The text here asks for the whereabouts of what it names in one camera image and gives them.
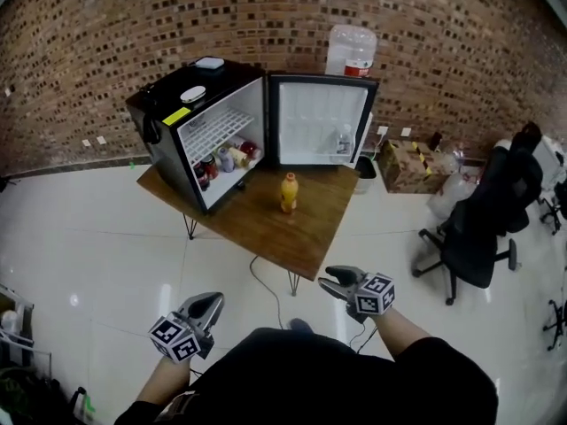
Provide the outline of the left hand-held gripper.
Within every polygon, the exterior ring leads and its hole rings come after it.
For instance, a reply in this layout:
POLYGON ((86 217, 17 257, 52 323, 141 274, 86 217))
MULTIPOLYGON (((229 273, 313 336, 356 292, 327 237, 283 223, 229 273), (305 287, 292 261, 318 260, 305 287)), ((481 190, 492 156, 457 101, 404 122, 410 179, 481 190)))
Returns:
POLYGON ((225 298, 221 292, 189 297, 176 310, 161 316, 148 332, 156 349, 175 364, 194 356, 206 359, 214 346, 212 327, 218 321, 225 298))

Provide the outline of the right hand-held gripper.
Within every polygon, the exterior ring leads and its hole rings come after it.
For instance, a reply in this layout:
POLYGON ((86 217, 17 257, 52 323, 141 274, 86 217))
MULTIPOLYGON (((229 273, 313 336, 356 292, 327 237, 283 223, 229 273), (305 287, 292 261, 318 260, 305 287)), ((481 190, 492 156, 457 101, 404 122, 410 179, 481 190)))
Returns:
POLYGON ((369 316, 381 316, 392 307, 395 287, 390 277, 367 274, 350 266, 328 266, 325 272, 337 280, 319 278, 319 286, 336 299, 348 300, 346 312, 359 323, 369 316))

